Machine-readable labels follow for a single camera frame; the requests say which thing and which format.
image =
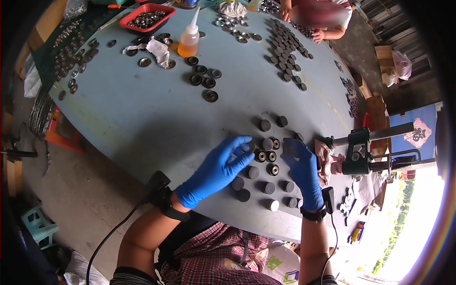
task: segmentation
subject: hand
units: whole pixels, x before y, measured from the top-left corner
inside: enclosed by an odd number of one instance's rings
[[[318,29],[313,29],[312,36],[313,36],[313,40],[316,43],[321,43],[321,41],[325,38],[326,35],[325,35],[325,31],[318,28]]]
[[[251,136],[227,138],[213,149],[190,179],[176,188],[177,199],[185,208],[193,209],[207,196],[222,190],[254,158],[246,144]]]
[[[291,170],[291,177],[301,189],[302,208],[306,211],[320,209],[324,202],[318,184],[316,156],[299,140],[284,138],[281,156]]]
[[[279,16],[285,22],[290,21],[290,17],[288,16],[289,11],[291,10],[291,1],[290,3],[284,3],[280,5]]]

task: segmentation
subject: black cable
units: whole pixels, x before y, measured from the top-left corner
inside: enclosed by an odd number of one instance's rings
[[[337,243],[339,241],[339,237],[337,236],[337,230],[336,230],[336,226],[334,225],[334,220],[332,219],[332,215],[331,215],[331,223],[332,223],[332,227],[334,228],[334,231],[336,232],[336,245],[334,246],[334,250],[332,251],[332,254],[326,260],[325,267],[323,267],[323,271],[321,272],[321,278],[320,278],[321,285],[323,285],[323,274],[325,273],[326,266],[328,265],[329,259],[335,254],[336,248],[337,248]]]
[[[87,266],[87,274],[86,274],[86,284],[89,284],[88,282],[88,276],[90,274],[90,267],[92,266],[92,262],[93,260],[95,259],[95,255],[97,255],[98,251],[100,250],[100,248],[103,246],[104,242],[106,242],[106,240],[109,239],[109,237],[121,226],[123,225],[130,217],[131,215],[133,215],[133,213],[136,211],[136,209],[144,203],[144,199],[141,199],[141,201],[136,204],[136,206],[133,208],[133,210],[131,210],[130,214],[128,214],[128,216],[122,221],[120,222],[117,226],[115,226],[109,233],[108,235],[106,235],[106,237],[100,242],[100,244],[98,245],[97,249],[93,252],[93,255],[92,257],[90,258],[90,261],[88,262],[88,266]]]

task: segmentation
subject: plastic stool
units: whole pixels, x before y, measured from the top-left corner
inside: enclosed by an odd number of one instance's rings
[[[43,202],[30,209],[27,213],[22,215],[22,221],[27,227],[31,236],[38,243],[45,238],[49,238],[49,244],[41,247],[41,250],[47,249],[55,245],[52,240],[52,234],[59,230],[57,224],[51,224],[41,213],[40,208],[43,206]]]

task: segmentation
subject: plastic squeeze bottle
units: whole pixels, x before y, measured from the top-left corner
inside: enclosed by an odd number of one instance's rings
[[[191,24],[189,24],[187,28],[185,28],[185,31],[181,34],[181,41],[177,47],[177,53],[181,57],[192,57],[198,51],[199,33],[197,18],[199,10],[200,7],[198,7],[195,15],[193,16]]]

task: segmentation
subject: plaid shirt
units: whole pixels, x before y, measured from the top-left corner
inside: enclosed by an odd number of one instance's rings
[[[281,284],[262,274],[268,258],[268,238],[249,235],[246,265],[242,230],[218,222],[185,242],[174,252],[180,260],[179,271],[164,263],[160,275],[166,283],[180,284]]]

